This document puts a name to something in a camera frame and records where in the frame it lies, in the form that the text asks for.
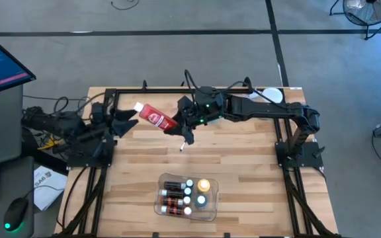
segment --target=gray concrete floor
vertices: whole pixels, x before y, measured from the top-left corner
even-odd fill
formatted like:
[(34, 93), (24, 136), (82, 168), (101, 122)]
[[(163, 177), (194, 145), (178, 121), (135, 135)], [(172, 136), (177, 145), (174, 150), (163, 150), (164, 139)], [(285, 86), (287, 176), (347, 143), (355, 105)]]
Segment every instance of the gray concrete floor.
[[(110, 1), (0, 0), (0, 32), (269, 29), (263, 0), (140, 0), (128, 11)], [(115, 0), (125, 7), (127, 1)], [(333, 0), (273, 0), (278, 29), (361, 29), (328, 15)], [(281, 35), (290, 86), (303, 87), (321, 112), (319, 142), (339, 232), (381, 237), (381, 161), (370, 145), (381, 123), (381, 34)], [(38, 80), (24, 93), (82, 97), (90, 86), (175, 86), (187, 68), (200, 85), (229, 85), (250, 76), (257, 86), (279, 86), (271, 35), (0, 37)], [(53, 102), (24, 106), (52, 110)], [(381, 139), (376, 141), (381, 153)], [(59, 203), (36, 215), (36, 236), (49, 235)]]

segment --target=computer mouse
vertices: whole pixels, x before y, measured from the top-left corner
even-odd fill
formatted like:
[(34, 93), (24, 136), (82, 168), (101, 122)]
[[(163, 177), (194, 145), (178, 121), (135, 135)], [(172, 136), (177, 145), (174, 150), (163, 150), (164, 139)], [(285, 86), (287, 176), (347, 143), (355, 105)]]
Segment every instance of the computer mouse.
[(4, 227), (7, 231), (14, 231), (19, 227), (26, 213), (27, 205), (26, 198), (16, 198), (11, 202), (4, 215)]

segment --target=electric fan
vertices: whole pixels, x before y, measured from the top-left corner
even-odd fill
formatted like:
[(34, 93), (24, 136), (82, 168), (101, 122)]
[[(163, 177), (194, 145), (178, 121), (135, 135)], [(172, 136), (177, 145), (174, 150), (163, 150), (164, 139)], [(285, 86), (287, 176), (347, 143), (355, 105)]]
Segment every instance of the electric fan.
[(330, 15), (344, 14), (349, 21), (359, 26), (366, 26), (365, 40), (376, 35), (381, 27), (371, 36), (369, 26), (381, 23), (381, 0), (343, 0), (343, 13), (332, 13), (339, 0), (331, 6)]

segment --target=white paper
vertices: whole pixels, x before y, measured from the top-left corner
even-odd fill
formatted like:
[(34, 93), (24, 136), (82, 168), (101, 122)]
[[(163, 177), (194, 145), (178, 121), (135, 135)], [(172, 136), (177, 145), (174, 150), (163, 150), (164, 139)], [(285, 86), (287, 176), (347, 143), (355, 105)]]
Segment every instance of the white paper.
[[(45, 211), (52, 202), (64, 191), (65, 185), (67, 184), (67, 177), (54, 172), (46, 167), (39, 167), (34, 171), (34, 204)], [(47, 185), (56, 189), (54, 190), (46, 186), (37, 188), (38, 186)]]

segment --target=orange cap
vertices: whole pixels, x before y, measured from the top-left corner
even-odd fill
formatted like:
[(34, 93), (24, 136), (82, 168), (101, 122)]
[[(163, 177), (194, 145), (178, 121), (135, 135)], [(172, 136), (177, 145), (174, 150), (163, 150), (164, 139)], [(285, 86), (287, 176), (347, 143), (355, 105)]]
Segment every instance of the orange cap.
[(198, 191), (208, 192), (210, 190), (210, 181), (206, 179), (201, 179), (198, 181)]

